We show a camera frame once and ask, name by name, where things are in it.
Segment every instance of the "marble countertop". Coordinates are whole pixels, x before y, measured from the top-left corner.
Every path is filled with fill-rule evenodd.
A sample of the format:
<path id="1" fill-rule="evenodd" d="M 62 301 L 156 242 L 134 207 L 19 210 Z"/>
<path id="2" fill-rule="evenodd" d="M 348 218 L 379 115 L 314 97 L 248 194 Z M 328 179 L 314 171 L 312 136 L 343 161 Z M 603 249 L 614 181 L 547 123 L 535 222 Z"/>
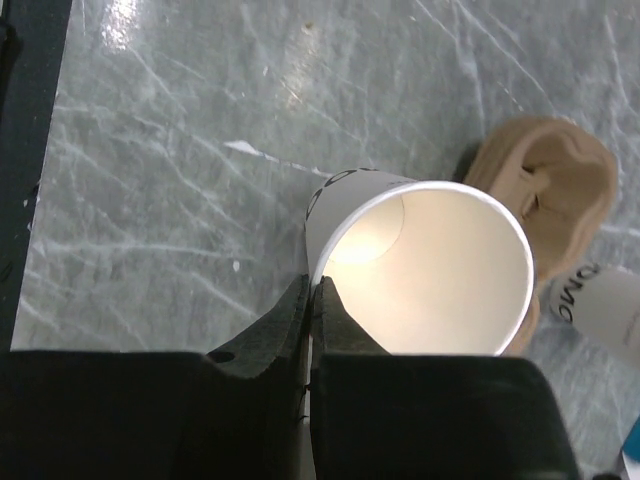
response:
<path id="1" fill-rule="evenodd" d="M 13 348 L 211 350 L 304 269 L 318 171 L 451 179 L 523 113 L 570 117 L 616 154 L 589 256 L 640 273 L 638 8 L 75 0 Z M 640 372 L 547 317 L 528 355 L 584 472 L 610 468 Z"/>

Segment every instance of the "cup rim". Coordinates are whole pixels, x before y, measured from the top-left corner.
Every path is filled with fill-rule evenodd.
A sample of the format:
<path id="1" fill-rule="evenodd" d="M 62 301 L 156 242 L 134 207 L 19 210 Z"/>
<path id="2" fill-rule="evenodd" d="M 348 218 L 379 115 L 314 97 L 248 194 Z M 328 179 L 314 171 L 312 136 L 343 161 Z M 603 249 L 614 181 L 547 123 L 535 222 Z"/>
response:
<path id="1" fill-rule="evenodd" d="M 367 200 L 358 208 L 356 208 L 351 214 L 346 217 L 338 228 L 336 228 L 329 238 L 329 241 L 325 244 L 320 252 L 320 256 L 318 257 L 318 263 L 316 265 L 315 272 L 311 273 L 311 282 L 310 287 L 312 292 L 320 283 L 322 279 L 322 272 L 324 272 L 327 263 L 329 262 L 329 257 L 331 256 L 331 252 L 333 252 L 334 248 L 340 241 L 340 239 L 347 233 L 347 231 L 369 210 L 374 208 L 375 206 L 381 204 L 389 200 L 390 198 L 397 197 L 399 195 L 403 195 L 405 193 L 410 192 L 418 192 L 418 191 L 428 191 L 428 190 L 440 190 L 440 191 L 453 191 L 462 193 L 465 195 L 470 195 L 475 197 L 481 201 L 487 203 L 494 210 L 497 210 L 502 216 L 509 222 L 509 225 L 513 228 L 520 244 L 523 247 L 524 254 L 527 262 L 527 291 L 525 301 L 523 302 L 522 309 L 518 316 L 517 322 L 514 323 L 514 326 L 509 332 L 509 335 L 506 337 L 503 344 L 500 346 L 498 351 L 494 353 L 494 355 L 502 354 L 506 348 L 509 346 L 513 338 L 515 337 L 520 325 L 524 321 L 524 318 L 527 315 L 527 311 L 529 310 L 529 304 L 533 299 L 533 292 L 535 287 L 535 263 L 533 260 L 533 251 L 531 250 L 531 245 L 527 240 L 527 236 L 522 229 L 522 225 L 518 223 L 518 220 L 515 216 L 509 211 L 507 207 L 505 207 L 502 203 L 496 200 L 494 197 L 489 195 L 488 193 L 483 192 L 482 190 L 478 190 L 475 187 L 470 185 L 465 185 L 463 183 L 457 183 L 447 180 L 416 180 L 412 183 L 406 183 L 403 185 L 398 185 L 396 187 L 390 188 L 385 192 Z"/>

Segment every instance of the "black object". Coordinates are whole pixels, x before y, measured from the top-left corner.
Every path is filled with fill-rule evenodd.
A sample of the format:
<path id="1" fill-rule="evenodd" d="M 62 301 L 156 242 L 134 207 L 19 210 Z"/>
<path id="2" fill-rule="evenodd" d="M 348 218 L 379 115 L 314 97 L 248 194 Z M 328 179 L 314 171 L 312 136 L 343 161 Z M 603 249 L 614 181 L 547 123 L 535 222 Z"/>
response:
<path id="1" fill-rule="evenodd" d="M 0 478 L 298 478 L 311 326 L 318 478 L 579 478 L 532 364 L 389 356 L 308 292 L 209 355 L 1 355 Z"/>
<path id="2" fill-rule="evenodd" d="M 71 0 L 4 0 L 3 5 L 0 20 L 0 351 L 8 351 Z"/>

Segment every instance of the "teal object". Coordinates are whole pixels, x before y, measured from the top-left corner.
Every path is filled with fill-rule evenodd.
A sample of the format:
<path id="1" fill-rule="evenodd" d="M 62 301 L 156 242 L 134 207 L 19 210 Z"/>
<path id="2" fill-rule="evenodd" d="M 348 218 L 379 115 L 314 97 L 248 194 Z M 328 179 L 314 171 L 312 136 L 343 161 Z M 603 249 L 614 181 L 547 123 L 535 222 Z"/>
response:
<path id="1" fill-rule="evenodd" d="M 622 451 L 632 460 L 640 462 L 640 417 L 636 420 L 629 436 L 624 441 Z"/>

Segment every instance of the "brown molded pulp cup carrier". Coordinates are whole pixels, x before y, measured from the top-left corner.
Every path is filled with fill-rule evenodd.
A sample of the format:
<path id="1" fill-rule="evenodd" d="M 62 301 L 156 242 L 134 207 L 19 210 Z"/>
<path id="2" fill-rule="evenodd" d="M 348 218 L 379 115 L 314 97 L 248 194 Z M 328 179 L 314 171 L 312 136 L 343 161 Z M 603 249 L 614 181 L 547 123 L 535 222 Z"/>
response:
<path id="1" fill-rule="evenodd" d="M 617 166 L 598 139 L 573 123 L 520 117 L 491 133 L 464 183 L 518 219 L 531 243 L 540 291 L 585 253 L 615 199 Z M 506 355 L 522 353 L 539 315 L 536 294 Z"/>

